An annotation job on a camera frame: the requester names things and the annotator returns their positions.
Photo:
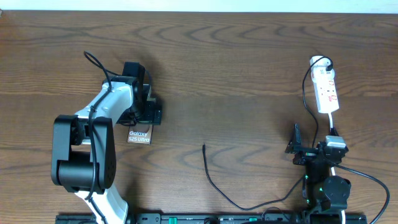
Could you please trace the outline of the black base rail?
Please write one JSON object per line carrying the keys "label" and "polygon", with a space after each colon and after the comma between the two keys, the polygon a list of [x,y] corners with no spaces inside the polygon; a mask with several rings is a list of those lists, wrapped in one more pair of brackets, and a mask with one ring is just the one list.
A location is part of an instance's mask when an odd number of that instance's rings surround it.
{"label": "black base rail", "polygon": [[[57,215],[56,224],[97,223],[95,215]],[[126,223],[136,224],[238,224],[238,223],[305,223],[298,215],[266,213],[265,215],[161,215],[159,213],[140,213],[128,215]],[[339,216],[312,215],[308,223],[341,223]],[[347,224],[368,223],[365,215],[346,215]]]}

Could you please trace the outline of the white power strip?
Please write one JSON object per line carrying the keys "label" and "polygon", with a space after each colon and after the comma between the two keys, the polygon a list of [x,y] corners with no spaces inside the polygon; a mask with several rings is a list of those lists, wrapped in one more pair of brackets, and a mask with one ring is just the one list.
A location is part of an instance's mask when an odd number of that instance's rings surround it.
{"label": "white power strip", "polygon": [[319,113],[332,113],[340,108],[336,86],[335,71],[326,71],[325,68],[314,68],[312,73],[312,82],[315,90],[315,98]]}

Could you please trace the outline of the white usb wall charger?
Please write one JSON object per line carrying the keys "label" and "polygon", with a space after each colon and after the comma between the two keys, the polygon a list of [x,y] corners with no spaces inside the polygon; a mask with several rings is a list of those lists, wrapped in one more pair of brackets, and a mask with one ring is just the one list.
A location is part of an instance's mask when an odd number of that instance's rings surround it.
{"label": "white usb wall charger", "polygon": [[311,79],[314,83],[333,80],[335,71],[333,69],[333,62],[331,59],[316,55],[310,59]]}

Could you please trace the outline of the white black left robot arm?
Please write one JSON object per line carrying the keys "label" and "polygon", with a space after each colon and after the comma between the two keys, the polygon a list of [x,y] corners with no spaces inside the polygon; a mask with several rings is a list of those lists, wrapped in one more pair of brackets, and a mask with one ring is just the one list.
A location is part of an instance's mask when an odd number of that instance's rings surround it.
{"label": "white black left robot arm", "polygon": [[82,198],[95,223],[133,223],[134,215],[115,184],[116,124],[159,125],[162,108],[144,82],[146,69],[125,62],[120,75],[108,75],[101,91],[82,110],[59,115],[53,124],[51,178]]}

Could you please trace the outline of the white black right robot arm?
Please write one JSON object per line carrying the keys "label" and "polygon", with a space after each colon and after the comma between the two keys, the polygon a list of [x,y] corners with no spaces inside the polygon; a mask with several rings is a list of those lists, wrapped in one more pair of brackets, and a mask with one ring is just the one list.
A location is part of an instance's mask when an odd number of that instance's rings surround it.
{"label": "white black right robot arm", "polygon": [[334,166],[342,162],[348,148],[336,129],[332,128],[316,147],[304,147],[295,124],[285,152],[294,155],[293,164],[305,167],[302,193],[308,207],[297,215],[297,221],[346,223],[351,182],[336,175]]}

